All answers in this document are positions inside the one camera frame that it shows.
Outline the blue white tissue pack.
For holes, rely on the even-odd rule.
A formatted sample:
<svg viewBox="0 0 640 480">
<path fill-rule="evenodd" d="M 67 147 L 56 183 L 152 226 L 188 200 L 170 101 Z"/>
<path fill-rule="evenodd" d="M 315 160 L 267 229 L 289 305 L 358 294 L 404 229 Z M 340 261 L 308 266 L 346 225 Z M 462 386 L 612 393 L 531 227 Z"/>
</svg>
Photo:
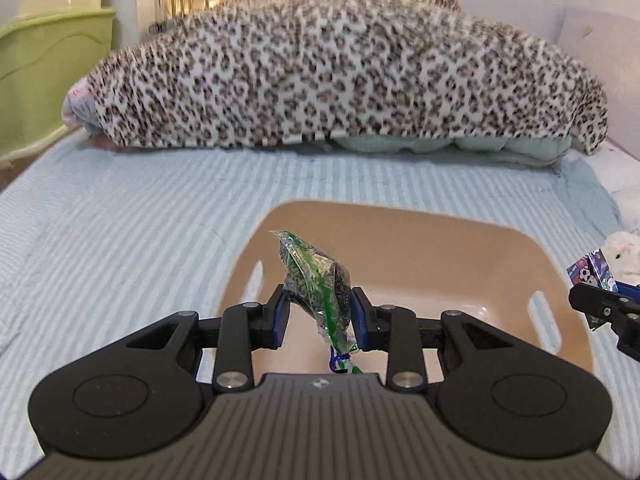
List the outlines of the blue white tissue pack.
<svg viewBox="0 0 640 480">
<path fill-rule="evenodd" d="M 611 292 L 617 289 L 617 282 L 614 280 L 600 249 L 595 252 L 588 252 L 587 255 L 580 257 L 566 269 L 566 273 L 570 278 L 572 287 L 576 284 L 588 284 Z M 613 324 L 606 324 L 611 326 L 611 330 L 616 335 L 620 334 L 620 322 L 616 320 Z"/>
</svg>

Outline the light blue striped bedspread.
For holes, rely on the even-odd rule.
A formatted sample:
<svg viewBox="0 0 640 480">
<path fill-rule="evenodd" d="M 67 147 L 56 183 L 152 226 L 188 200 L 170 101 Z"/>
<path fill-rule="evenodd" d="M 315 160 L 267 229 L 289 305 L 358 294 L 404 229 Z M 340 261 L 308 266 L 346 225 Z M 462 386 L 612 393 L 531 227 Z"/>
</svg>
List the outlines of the light blue striped bedspread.
<svg viewBox="0 0 640 480">
<path fill-rule="evenodd" d="M 255 226 L 288 200 L 338 200 L 503 224 L 559 270 L 634 219 L 639 165 L 605 145 L 548 168 L 458 150 L 114 153 L 83 134 L 1 195 L 1 469 L 40 460 L 27 401 L 52 370 L 179 310 L 209 314 Z"/>
</svg>

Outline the white plush toy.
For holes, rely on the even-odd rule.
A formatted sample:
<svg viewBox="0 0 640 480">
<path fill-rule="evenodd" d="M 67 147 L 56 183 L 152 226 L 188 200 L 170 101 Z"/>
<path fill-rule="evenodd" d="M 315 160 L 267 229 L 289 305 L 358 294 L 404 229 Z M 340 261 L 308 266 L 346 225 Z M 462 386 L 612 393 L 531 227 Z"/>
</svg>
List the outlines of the white plush toy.
<svg viewBox="0 0 640 480">
<path fill-rule="evenodd" d="M 601 252 L 616 281 L 631 286 L 640 284 L 640 240 L 638 235 L 615 232 L 605 240 Z"/>
</svg>

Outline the pale pink headboard panel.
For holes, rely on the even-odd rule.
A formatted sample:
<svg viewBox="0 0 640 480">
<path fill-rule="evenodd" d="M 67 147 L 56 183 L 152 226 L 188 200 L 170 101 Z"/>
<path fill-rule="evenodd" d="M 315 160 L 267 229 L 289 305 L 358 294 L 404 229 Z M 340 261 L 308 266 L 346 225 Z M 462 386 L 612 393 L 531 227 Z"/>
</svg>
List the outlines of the pale pink headboard panel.
<svg viewBox="0 0 640 480">
<path fill-rule="evenodd" d="M 639 156 L 639 22 L 626 16 L 570 8 L 558 45 L 584 61 L 608 96 L 608 138 Z"/>
</svg>

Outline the leopard print blanket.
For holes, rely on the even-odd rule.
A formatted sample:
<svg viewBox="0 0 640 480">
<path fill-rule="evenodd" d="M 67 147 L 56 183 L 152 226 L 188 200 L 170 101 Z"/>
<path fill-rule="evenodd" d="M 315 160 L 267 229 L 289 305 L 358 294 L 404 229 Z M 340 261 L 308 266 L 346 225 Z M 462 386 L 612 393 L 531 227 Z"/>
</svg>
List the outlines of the leopard print blanket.
<svg viewBox="0 0 640 480">
<path fill-rule="evenodd" d="M 226 0 L 114 51 L 77 120 L 116 148 L 236 148 L 350 136 L 565 139 L 608 134 L 582 61 L 454 0 Z"/>
</svg>

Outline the beige plastic basket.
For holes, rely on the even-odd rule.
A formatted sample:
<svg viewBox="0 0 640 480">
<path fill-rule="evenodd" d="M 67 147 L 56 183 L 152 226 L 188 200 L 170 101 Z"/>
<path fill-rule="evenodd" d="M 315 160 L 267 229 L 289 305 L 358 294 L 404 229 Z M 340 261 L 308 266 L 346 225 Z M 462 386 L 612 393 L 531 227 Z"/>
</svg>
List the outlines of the beige plastic basket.
<svg viewBox="0 0 640 480">
<path fill-rule="evenodd" d="M 541 346 L 584 370 L 593 357 L 568 287 L 526 234 L 442 214 L 346 203 L 294 200 L 273 208 L 254 229 L 228 278 L 218 308 L 264 302 L 284 277 L 274 235 L 290 231 L 334 257 L 372 304 L 396 304 L 420 318 L 454 309 Z"/>
</svg>

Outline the green foil candy wrapper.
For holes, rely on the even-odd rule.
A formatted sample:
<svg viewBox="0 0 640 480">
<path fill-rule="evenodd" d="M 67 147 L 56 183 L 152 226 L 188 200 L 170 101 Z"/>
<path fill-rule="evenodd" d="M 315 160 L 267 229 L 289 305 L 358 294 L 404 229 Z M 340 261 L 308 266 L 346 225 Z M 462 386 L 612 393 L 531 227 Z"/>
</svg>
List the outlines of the green foil candy wrapper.
<svg viewBox="0 0 640 480">
<path fill-rule="evenodd" d="M 335 374 L 362 374 L 352 362 L 360 351 L 352 330 L 350 274 L 341 263 L 290 231 L 272 231 L 285 267 L 284 289 L 314 318 L 330 349 L 329 369 Z"/>
</svg>

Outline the pink floral pillow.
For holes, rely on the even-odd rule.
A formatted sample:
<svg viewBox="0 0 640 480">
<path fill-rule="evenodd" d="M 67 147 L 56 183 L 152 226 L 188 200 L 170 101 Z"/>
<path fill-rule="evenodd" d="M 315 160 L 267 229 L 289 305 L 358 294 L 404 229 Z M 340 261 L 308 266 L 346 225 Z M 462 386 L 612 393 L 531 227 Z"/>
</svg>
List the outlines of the pink floral pillow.
<svg viewBox="0 0 640 480">
<path fill-rule="evenodd" d="M 86 76 L 81 77 L 67 91 L 62 103 L 61 117 L 66 126 L 81 126 L 91 134 L 102 132 L 96 114 L 96 103 L 90 93 Z"/>
</svg>

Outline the teal folded quilt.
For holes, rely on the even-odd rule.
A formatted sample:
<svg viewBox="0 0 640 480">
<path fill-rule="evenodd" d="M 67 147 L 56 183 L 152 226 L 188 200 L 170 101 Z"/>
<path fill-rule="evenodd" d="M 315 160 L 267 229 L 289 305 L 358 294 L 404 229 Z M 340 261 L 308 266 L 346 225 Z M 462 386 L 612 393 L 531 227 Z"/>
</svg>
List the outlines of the teal folded quilt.
<svg viewBox="0 0 640 480">
<path fill-rule="evenodd" d="M 431 155 L 437 152 L 461 152 L 480 155 L 494 162 L 541 168 L 559 162 L 572 147 L 572 140 L 560 138 L 504 138 L 499 136 L 466 136 L 465 138 L 409 138 L 406 136 L 332 136 L 324 142 L 331 148 L 369 154 Z"/>
</svg>

